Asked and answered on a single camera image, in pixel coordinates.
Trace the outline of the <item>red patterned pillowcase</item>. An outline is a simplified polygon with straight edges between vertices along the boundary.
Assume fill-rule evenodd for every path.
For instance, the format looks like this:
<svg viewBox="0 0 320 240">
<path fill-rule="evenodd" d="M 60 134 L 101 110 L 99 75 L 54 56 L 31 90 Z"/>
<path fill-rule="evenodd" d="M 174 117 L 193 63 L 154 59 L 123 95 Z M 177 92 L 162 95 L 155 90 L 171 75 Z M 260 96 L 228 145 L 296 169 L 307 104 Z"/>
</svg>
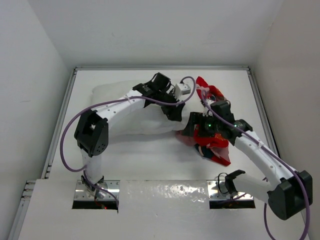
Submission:
<svg viewBox="0 0 320 240">
<path fill-rule="evenodd" d="M 224 101 L 226 98 L 221 91 L 214 85 L 209 85 L 201 76 L 196 79 L 196 92 L 198 97 L 202 96 L 202 91 L 205 91 L 205 99 L 208 102 Z M 200 126 L 195 126 L 195 131 L 192 136 L 182 135 L 182 131 L 176 131 L 175 137 L 186 146 L 193 147 L 198 153 L 215 163 L 222 166 L 231 164 L 229 158 L 229 142 L 219 133 L 214 136 L 202 137 L 199 134 Z"/>
</svg>

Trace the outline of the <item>white pillow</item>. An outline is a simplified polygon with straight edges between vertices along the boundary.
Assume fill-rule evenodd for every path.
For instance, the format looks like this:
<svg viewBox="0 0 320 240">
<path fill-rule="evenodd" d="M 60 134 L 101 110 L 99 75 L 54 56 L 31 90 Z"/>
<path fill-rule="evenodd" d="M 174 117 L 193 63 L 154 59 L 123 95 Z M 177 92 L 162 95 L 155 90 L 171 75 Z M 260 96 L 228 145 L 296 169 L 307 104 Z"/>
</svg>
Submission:
<svg viewBox="0 0 320 240">
<path fill-rule="evenodd" d="M 125 80 L 97 85 L 92 89 L 91 105 L 122 98 L 134 86 L 142 83 L 140 79 Z M 157 135 L 171 131 L 183 130 L 188 123 L 191 112 L 201 112 L 203 106 L 196 93 L 186 102 L 182 109 L 182 121 L 170 121 L 163 114 L 161 107 L 151 104 L 146 108 L 136 110 L 116 122 L 109 134 L 112 137 L 120 135 Z"/>
</svg>

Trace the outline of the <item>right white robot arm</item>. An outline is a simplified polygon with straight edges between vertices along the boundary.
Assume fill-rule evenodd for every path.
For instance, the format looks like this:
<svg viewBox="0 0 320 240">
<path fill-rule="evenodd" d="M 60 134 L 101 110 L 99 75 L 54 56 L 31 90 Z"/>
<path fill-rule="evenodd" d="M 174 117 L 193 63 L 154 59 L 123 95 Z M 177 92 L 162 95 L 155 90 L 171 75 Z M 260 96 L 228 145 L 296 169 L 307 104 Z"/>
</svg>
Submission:
<svg viewBox="0 0 320 240">
<path fill-rule="evenodd" d="M 203 112 L 191 112 L 182 134 L 193 136 L 196 132 L 201 137 L 220 134 L 244 153 L 267 178 L 264 182 L 238 169 L 225 176 L 221 183 L 222 194 L 250 194 L 268 204 L 281 220 L 291 218 L 313 203 L 312 176 L 278 160 L 249 123 L 234 118 L 228 101 L 213 102 Z"/>
</svg>

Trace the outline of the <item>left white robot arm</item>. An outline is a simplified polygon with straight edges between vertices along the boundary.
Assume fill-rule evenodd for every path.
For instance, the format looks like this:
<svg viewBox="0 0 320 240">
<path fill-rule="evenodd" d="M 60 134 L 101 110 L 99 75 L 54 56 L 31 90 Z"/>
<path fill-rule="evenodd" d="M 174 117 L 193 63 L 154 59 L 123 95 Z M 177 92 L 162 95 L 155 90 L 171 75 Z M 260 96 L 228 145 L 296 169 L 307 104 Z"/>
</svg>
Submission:
<svg viewBox="0 0 320 240">
<path fill-rule="evenodd" d="M 191 92 L 183 81 L 172 85 L 167 76 L 158 72 L 148 82 L 135 85 L 123 97 L 92 106 L 81 113 L 74 138 L 82 155 L 84 169 L 81 180 L 86 187 L 92 192 L 102 187 L 101 155 L 107 149 L 109 131 L 115 124 L 151 104 L 160 107 L 165 120 L 181 122 L 185 100 L 180 98 Z"/>
</svg>

